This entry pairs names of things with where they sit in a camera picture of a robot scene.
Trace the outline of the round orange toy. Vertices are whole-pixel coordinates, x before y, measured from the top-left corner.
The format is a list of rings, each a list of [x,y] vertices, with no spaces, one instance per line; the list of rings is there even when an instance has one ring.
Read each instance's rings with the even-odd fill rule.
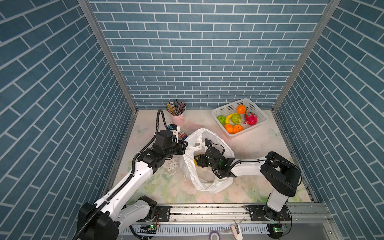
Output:
[[[233,134],[237,134],[237,133],[239,133],[239,132],[241,132],[243,130],[244,130],[244,128],[241,125],[233,126]]]

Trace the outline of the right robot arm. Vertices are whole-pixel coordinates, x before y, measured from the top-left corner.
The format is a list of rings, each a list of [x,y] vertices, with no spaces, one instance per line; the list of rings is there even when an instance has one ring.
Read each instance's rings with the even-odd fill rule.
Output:
[[[294,197],[301,184],[301,170],[276,152],[251,160],[226,158],[224,152],[208,147],[205,154],[195,156],[198,167],[210,167],[219,179],[241,176],[264,176],[272,185],[265,213],[279,214],[288,198]]]

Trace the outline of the orange persimmon toy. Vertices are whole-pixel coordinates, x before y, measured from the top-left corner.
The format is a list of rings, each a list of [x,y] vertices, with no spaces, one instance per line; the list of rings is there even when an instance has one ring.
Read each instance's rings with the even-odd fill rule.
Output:
[[[226,131],[227,131],[229,134],[232,135],[232,134],[234,133],[234,127],[233,127],[233,125],[231,125],[231,124],[225,124],[224,127],[225,127]]]

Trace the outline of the pink dragon fruit toy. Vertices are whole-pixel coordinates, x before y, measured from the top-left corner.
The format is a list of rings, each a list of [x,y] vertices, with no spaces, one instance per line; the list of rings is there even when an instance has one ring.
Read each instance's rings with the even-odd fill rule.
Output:
[[[249,126],[254,126],[258,122],[258,116],[253,114],[250,111],[245,112],[245,122],[244,124],[249,125]]]

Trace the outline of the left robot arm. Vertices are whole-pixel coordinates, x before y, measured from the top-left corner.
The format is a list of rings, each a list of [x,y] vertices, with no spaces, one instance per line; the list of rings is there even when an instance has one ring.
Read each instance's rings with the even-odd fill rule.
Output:
[[[143,196],[133,205],[127,201],[136,190],[174,155],[184,155],[188,142],[179,140],[180,127],[170,125],[154,135],[152,147],[144,147],[133,159],[131,173],[94,204],[79,210],[75,240],[115,240],[119,233],[139,220],[152,220],[157,203]]]

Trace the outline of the green pear toy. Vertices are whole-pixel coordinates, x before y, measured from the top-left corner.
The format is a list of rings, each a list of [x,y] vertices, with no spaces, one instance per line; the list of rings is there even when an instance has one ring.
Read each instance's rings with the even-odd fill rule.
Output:
[[[241,122],[242,122],[242,116],[235,113],[232,118],[231,118],[231,121],[235,124],[235,125],[239,125]]]

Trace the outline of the white plastic bag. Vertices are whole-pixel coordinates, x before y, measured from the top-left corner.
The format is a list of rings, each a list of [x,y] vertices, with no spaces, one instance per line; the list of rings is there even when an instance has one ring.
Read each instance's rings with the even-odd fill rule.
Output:
[[[234,181],[231,174],[225,177],[235,159],[232,149],[217,134],[204,128],[190,134],[186,141],[188,146],[180,168],[194,187],[211,194],[227,189]]]

